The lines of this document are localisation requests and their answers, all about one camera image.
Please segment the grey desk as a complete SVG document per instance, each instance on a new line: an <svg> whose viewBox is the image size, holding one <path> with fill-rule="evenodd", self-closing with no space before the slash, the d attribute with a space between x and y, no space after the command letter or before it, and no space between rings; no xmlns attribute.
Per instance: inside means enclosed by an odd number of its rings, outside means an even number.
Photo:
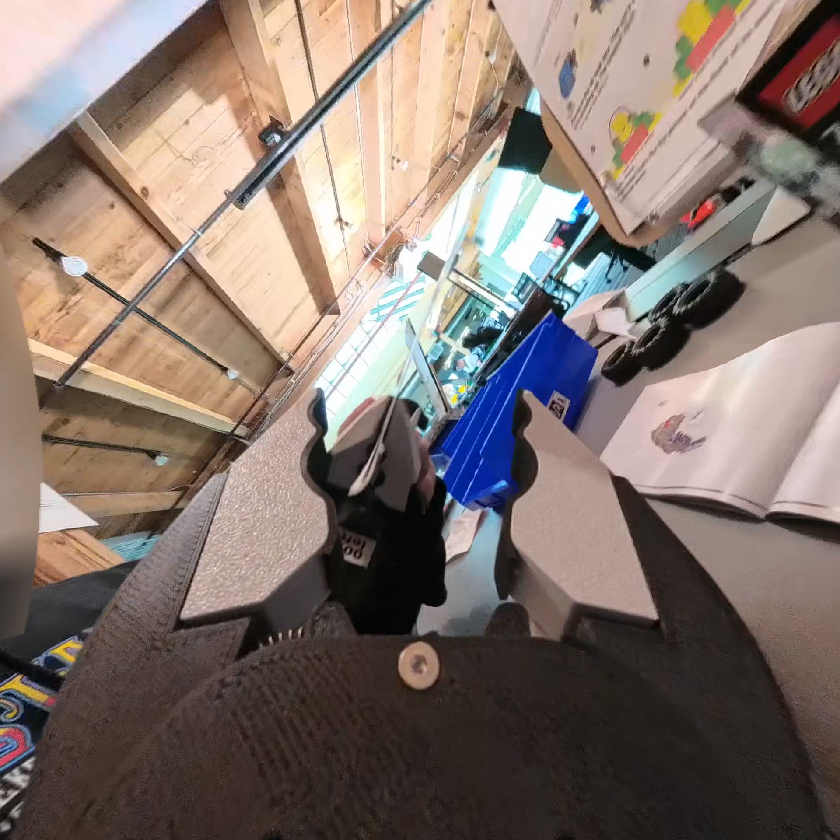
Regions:
<svg viewBox="0 0 840 840"><path fill-rule="evenodd" d="M622 341L603 346L577 431L596 453L648 384L709 370L785 333L839 313L838 230L810 217L738 259L746 284L737 305L694 333L666 367L616 387L600 375ZM722 511L654 500L652 507L736 608L772 668L805 743L828 836L838 838L838 530L819 522L786 527Z"/></svg>

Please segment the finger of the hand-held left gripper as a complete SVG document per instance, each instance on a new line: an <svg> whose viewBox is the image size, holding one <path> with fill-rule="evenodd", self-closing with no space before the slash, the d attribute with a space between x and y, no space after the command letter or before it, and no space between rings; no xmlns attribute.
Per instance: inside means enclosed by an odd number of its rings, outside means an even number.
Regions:
<svg viewBox="0 0 840 840"><path fill-rule="evenodd" d="M420 467L417 420L408 406L396 406L387 425L384 452L375 476L375 498L390 511L404 512Z"/></svg>
<svg viewBox="0 0 840 840"><path fill-rule="evenodd" d="M350 490L371 457L380 435L387 406L367 406L342 426L330 449L328 483Z"/></svg>

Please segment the person in black sweatshirt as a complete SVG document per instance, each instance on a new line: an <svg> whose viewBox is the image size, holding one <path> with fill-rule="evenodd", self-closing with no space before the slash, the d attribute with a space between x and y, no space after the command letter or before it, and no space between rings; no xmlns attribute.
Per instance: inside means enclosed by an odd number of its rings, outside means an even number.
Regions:
<svg viewBox="0 0 840 840"><path fill-rule="evenodd" d="M16 659L63 679L87 637L137 561L48 584L32 591L25 630L2 640ZM13 835L35 752L58 692L26 676L17 665L1 667L1 838Z"/></svg>

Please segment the white brick-print poster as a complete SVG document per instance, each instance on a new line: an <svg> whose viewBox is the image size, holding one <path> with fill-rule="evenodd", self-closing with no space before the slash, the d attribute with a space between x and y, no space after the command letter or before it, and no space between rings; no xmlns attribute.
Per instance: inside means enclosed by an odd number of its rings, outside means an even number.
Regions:
<svg viewBox="0 0 840 840"><path fill-rule="evenodd" d="M495 6L603 227L646 244L737 166L701 121L740 91L796 2Z"/></svg>

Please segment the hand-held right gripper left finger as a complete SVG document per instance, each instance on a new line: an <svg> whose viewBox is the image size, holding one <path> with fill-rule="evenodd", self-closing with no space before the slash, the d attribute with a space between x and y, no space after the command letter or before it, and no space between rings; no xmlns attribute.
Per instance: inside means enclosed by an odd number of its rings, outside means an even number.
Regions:
<svg viewBox="0 0 840 840"><path fill-rule="evenodd" d="M179 629L235 621L257 646L312 632L338 536L321 390L279 417L186 511Z"/></svg>

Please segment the leaning display board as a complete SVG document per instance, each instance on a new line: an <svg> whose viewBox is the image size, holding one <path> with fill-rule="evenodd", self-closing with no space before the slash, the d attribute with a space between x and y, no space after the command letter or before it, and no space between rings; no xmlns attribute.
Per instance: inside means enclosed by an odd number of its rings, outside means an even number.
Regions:
<svg viewBox="0 0 840 840"><path fill-rule="evenodd" d="M441 421L449 420L452 406L444 393L433 367L428 362L419 343L413 324L409 318L405 320L405 341L409 350L409 365L413 365L420 381L427 389L428 401L432 404L434 414Z"/></svg>

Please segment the black toy tire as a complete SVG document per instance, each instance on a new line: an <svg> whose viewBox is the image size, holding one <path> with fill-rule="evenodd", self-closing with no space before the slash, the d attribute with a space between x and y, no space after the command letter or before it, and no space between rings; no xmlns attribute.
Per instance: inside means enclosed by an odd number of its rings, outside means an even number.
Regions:
<svg viewBox="0 0 840 840"><path fill-rule="evenodd" d="M658 370L684 349L689 338L690 330L680 322L663 320L654 323L635 342L632 358L645 369Z"/></svg>
<svg viewBox="0 0 840 840"><path fill-rule="evenodd" d="M669 290L647 314L650 326L676 323L690 325L693 284L682 283Z"/></svg>
<svg viewBox="0 0 840 840"><path fill-rule="evenodd" d="M732 309L745 289L746 284L729 269L713 269L680 293L673 317L690 329L703 329Z"/></svg>
<svg viewBox="0 0 840 840"><path fill-rule="evenodd" d="M627 341L617 347L603 362L601 376L621 387L629 383L644 368L635 354L635 342Z"/></svg>

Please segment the open instruction booklet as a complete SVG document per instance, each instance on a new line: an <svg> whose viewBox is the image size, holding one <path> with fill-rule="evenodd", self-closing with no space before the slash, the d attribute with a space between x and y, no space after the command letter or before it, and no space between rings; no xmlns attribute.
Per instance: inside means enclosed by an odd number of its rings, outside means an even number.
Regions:
<svg viewBox="0 0 840 840"><path fill-rule="evenodd" d="M601 459L643 496L839 523L839 324L647 386Z"/></svg>

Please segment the person's left hand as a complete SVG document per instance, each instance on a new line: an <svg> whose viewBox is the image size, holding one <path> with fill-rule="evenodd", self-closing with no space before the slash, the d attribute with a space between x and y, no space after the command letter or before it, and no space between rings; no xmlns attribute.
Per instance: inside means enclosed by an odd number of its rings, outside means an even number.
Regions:
<svg viewBox="0 0 840 840"><path fill-rule="evenodd" d="M415 489L419 499L419 510L422 515L425 515L434 500L437 472L429 454L429 442L416 429L414 430L414 436L419 456L419 470Z"/></svg>

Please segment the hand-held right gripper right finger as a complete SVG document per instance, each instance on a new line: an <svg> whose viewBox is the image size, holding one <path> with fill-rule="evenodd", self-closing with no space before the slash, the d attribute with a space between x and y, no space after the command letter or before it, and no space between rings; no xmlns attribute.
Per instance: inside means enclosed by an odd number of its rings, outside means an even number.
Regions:
<svg viewBox="0 0 840 840"><path fill-rule="evenodd" d="M530 391L517 394L511 476L496 557L501 600L522 606L540 637L581 620L654 627L654 597L613 476Z"/></svg>

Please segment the black toy set box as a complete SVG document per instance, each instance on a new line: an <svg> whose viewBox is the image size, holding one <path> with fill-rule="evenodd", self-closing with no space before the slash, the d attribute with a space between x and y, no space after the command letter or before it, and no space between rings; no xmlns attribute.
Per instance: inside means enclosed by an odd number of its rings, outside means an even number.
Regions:
<svg viewBox="0 0 840 840"><path fill-rule="evenodd" d="M737 100L801 140L818 144L838 130L839 2L817 3Z"/></svg>

